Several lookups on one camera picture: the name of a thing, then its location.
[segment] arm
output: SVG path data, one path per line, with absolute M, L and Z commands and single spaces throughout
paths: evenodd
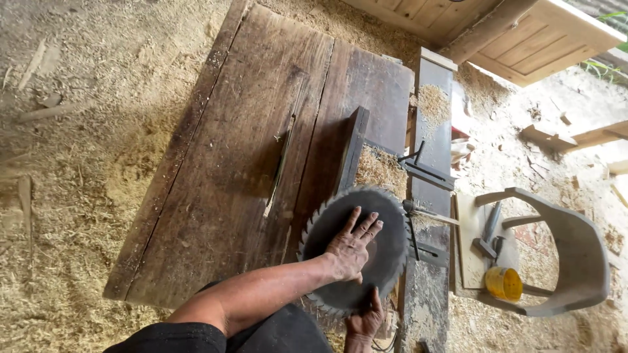
M 231 337 L 321 286 L 361 281 L 360 270 L 369 258 L 366 244 L 382 229 L 382 222 L 376 222 L 378 214 L 373 213 L 352 232 L 360 212 L 357 207 L 351 213 L 325 254 L 230 278 L 191 297 L 167 322 L 205 322 Z
M 384 310 L 377 287 L 371 292 L 371 307 L 361 315 L 345 319 L 345 353 L 371 353 L 373 337 L 384 321 Z

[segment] person's left hand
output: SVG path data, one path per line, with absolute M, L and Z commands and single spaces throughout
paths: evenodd
M 382 309 L 382 302 L 379 300 L 379 290 L 375 287 L 371 291 L 371 307 L 360 315 L 352 315 L 345 319 L 347 340 L 368 342 L 370 346 L 383 321 L 384 310 Z
M 355 280 L 362 284 L 362 267 L 369 260 L 366 245 L 382 230 L 384 223 L 377 220 L 377 212 L 371 213 L 358 228 L 352 232 L 362 207 L 356 207 L 345 227 L 327 246 L 326 254 L 334 258 L 333 277 L 337 281 Z

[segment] gray chair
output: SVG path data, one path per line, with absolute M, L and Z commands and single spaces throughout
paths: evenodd
M 539 215 L 505 219 L 503 228 L 545 221 L 558 251 L 558 282 L 553 291 L 524 285 L 525 294 L 545 296 L 539 305 L 521 307 L 481 293 L 481 302 L 529 317 L 549 317 L 560 313 L 592 307 L 609 295 L 610 270 L 606 247 L 593 222 L 584 215 L 556 206 L 520 188 L 487 193 L 475 198 L 480 207 L 505 198 L 516 197 L 534 207 Z

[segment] dirt floor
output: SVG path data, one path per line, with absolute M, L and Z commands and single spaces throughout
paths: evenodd
M 420 41 L 336 1 L 263 0 L 274 11 L 413 68 Z M 0 8 L 0 338 L 3 352 L 101 351 L 167 317 L 159 308 L 100 294 L 144 191 L 227 11 L 228 0 L 17 1 Z M 24 73 L 33 71 L 24 88 Z M 478 195 L 519 186 L 583 209 L 621 253 L 628 209 L 604 179 L 619 143 L 566 156 L 535 152 L 518 132 L 536 119 L 578 133 L 628 116 L 627 91 L 571 68 L 516 89 L 470 67 L 458 79 L 471 97 L 478 141 L 457 181 Z M 52 93 L 82 112 L 18 123 Z M 565 126 L 550 97 L 567 106 Z M 537 109 L 539 114 L 529 110 Z M 527 156 L 544 160 L 543 176 Z M 33 180 L 33 234 L 24 231 L 17 179 Z M 575 188 L 571 177 L 578 175 Z M 506 215 L 530 212 L 506 203 Z M 521 231 L 521 273 L 552 288 L 556 254 L 547 229 Z M 525 318 L 450 296 L 451 352 L 613 352 L 628 344 L 626 274 L 587 310 Z

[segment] hammer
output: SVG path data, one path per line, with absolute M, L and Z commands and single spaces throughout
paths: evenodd
M 484 235 L 482 238 L 473 239 L 473 246 L 478 249 L 484 257 L 494 260 L 497 258 L 497 253 L 493 250 L 493 247 L 490 246 L 490 241 L 493 238 L 493 231 L 495 230 L 495 225 L 497 225 L 497 220 L 499 218 L 499 212 L 502 209 L 502 202 L 497 201 L 495 203 L 495 207 L 490 211 L 489 219 L 486 221 L 486 225 L 484 226 Z

